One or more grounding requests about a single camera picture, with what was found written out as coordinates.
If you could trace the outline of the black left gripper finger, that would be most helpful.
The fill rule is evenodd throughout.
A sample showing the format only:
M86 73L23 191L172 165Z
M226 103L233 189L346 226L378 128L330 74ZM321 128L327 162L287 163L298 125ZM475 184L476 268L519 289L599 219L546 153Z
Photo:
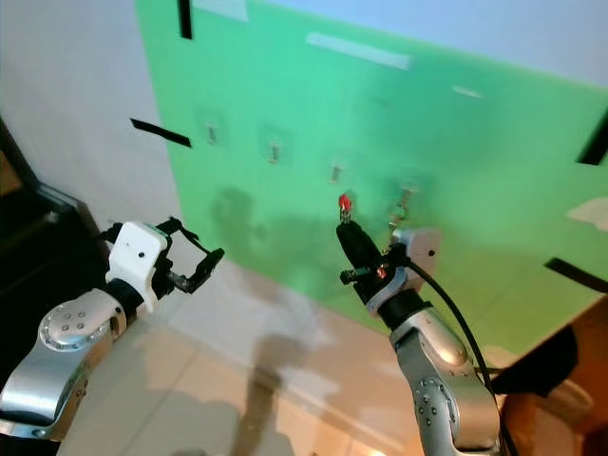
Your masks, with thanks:
M219 262L226 255L222 248L213 249L213 251L205 252L203 260L196 266L195 273L192 274L192 292L199 289L203 283L207 282L214 270L217 269Z
M199 250L204 252L205 255L208 253L208 248L204 247L203 244L200 243L199 235L188 230L178 218L170 217L167 221L157 224L156 229L163 232L167 238L170 238L171 235L180 232L180 234L182 234L183 237L186 238L187 242L190 242L192 246L199 248Z

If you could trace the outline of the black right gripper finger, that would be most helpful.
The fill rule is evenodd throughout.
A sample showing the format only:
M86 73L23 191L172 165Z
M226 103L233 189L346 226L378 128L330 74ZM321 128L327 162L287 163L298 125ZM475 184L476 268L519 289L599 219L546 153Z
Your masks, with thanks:
M351 269L340 276L368 276L371 273L371 238L357 222L344 218L337 225L337 238Z
M343 224L343 253L353 269L374 270L382 265L381 249L352 219Z

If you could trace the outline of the silver key bunch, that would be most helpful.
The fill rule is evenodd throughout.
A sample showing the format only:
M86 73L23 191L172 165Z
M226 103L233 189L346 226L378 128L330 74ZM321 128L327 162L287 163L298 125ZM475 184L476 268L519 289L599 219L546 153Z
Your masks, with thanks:
M400 205L398 200L391 206L388 214L388 226L391 232L405 229L411 224L411 201L409 205Z

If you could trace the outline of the black tape strip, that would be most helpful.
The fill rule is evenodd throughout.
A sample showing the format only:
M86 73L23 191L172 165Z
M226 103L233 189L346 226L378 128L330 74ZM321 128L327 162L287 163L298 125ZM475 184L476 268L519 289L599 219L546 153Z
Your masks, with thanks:
M577 157L578 164L599 166L603 165L608 158L608 105L603 110L602 116L592 130L589 140L583 145L580 155Z
M130 119L131 125L135 127L136 130L143 131L143 133L149 133L158 136L158 138L162 138L166 141L170 141L171 143L176 143L179 146L192 148L194 145L188 136L181 133L175 133L175 131L166 129L166 127L152 124L149 122L143 121L143 119Z
M194 8L192 0L177 0L180 36L185 40L194 39Z
M596 276L589 271L578 268L572 262L565 261L559 257L551 257L550 260L544 262L544 268L553 271L560 276L572 279L583 287L597 293L608 295L608 279Z

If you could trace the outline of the dark brown furniture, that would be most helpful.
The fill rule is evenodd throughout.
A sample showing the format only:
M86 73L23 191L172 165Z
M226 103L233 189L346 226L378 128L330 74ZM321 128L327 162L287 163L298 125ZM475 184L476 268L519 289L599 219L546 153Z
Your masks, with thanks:
M608 456L608 296L513 362L505 395L512 456Z

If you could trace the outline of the long white tape strip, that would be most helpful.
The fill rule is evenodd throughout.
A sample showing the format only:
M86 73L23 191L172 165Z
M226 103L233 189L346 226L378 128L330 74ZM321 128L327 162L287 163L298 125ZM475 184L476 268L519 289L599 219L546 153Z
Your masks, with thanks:
M373 64L391 67L400 70L410 70L412 57L390 49L374 47L373 45L352 42L352 40L340 38L325 33L308 33L305 43L310 47L330 49L333 52L342 53L355 58L361 58Z

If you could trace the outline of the wide white tape strip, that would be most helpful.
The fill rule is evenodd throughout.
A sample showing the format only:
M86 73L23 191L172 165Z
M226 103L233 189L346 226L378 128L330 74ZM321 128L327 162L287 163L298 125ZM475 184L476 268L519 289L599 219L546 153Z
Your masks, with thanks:
M247 23L249 21L247 0L194 0L195 8L218 16L235 19L235 21Z

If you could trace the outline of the clear adhesive wall hook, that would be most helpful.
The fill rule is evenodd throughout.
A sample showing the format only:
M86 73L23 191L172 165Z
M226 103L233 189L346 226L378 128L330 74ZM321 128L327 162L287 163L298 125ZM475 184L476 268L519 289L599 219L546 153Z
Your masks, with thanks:
M279 165L285 162L288 152L295 143L293 136L281 127L266 126L257 136L257 152L262 160L269 165Z
M414 196L420 194L423 186L426 185L428 179L425 177L403 177L398 180L400 188L399 200L400 205L409 205Z
M329 164L329 184L338 185L352 168L352 155L333 155Z
M197 117L199 117L201 125L201 134L209 147L225 148L229 146L229 131L227 131L224 114L200 110Z

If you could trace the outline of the green wall board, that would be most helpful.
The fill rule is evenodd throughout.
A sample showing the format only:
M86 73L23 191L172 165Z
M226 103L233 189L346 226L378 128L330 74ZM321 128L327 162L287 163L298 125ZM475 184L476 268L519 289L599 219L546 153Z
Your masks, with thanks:
M339 282L351 263L335 227L338 197L353 220L390 239L398 180L428 182L407 229L438 229L434 277L455 298L484 351L522 355L568 325L600 294L544 268L558 257L608 279L608 222L572 218L608 197L608 161L578 164L608 88L265 1L242 23L194 8L180 36L177 0L136 0L161 126L187 225L227 259L368 326L376 320ZM409 70L305 43L325 33L412 57ZM473 99L452 91L481 91ZM209 147L199 112L227 121L227 147ZM293 136L286 160L257 147L264 127ZM329 184L333 155L351 169Z

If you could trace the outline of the dark wooden door frame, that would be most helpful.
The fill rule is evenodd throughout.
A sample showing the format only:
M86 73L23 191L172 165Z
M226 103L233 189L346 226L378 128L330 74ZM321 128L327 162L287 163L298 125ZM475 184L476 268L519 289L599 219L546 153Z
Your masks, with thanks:
M7 125L3 170L17 187L0 197L0 381L33 348L36 323L55 305L103 282L104 249L82 201L43 183Z

